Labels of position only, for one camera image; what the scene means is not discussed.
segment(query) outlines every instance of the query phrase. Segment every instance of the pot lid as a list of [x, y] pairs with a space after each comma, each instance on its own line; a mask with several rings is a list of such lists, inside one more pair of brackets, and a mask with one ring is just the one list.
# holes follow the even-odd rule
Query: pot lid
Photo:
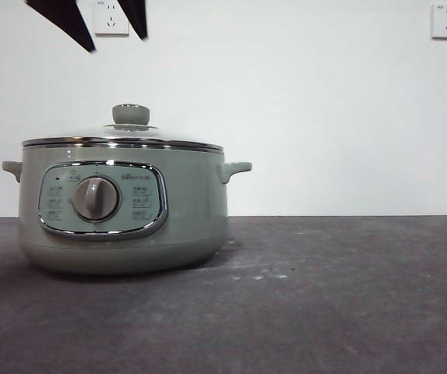
[[224, 149], [215, 144], [185, 139], [178, 134], [161, 132], [156, 126], [148, 125], [149, 108], [138, 104], [119, 104], [113, 107], [113, 124], [104, 125], [101, 131], [81, 132], [77, 136], [52, 136], [28, 139], [26, 146], [87, 146], [88, 144], [105, 144], [109, 147], [132, 146], [142, 148], [161, 148], [176, 150], [195, 150], [202, 152], [223, 153]]

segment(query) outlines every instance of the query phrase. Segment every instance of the control panel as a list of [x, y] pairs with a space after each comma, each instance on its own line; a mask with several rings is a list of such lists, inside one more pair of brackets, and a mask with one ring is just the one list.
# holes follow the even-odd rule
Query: control panel
[[163, 175], [125, 161], [56, 164], [44, 174], [38, 213], [44, 228], [73, 238], [150, 235], [167, 218]]

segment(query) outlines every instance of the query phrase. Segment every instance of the control dial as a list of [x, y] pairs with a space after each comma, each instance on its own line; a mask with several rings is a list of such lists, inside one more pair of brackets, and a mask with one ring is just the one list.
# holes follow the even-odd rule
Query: control dial
[[100, 221], [112, 215], [118, 206], [118, 190], [106, 178], [82, 180], [75, 190], [73, 207], [82, 217]]

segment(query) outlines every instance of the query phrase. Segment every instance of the pot base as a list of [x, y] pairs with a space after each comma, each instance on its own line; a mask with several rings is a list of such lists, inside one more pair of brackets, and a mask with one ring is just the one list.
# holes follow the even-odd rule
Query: pot base
[[21, 242], [28, 260], [49, 270], [65, 273], [114, 275], [145, 273], [181, 267], [204, 260], [224, 244], [225, 234], [193, 242], [140, 248], [77, 249]]

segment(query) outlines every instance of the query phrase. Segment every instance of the brand logo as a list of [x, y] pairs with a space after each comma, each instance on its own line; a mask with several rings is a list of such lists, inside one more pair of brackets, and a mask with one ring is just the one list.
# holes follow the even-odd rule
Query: brand logo
[[142, 179], [142, 180], [147, 181], [147, 180], [149, 180], [150, 178], [149, 178], [148, 176], [131, 175], [131, 174], [127, 173], [127, 174], [122, 174], [122, 175], [121, 175], [121, 179], [123, 179], [123, 180], [126, 180], [126, 179], [127, 179], [127, 180], [131, 180], [131, 181], [135, 181], [135, 180]]

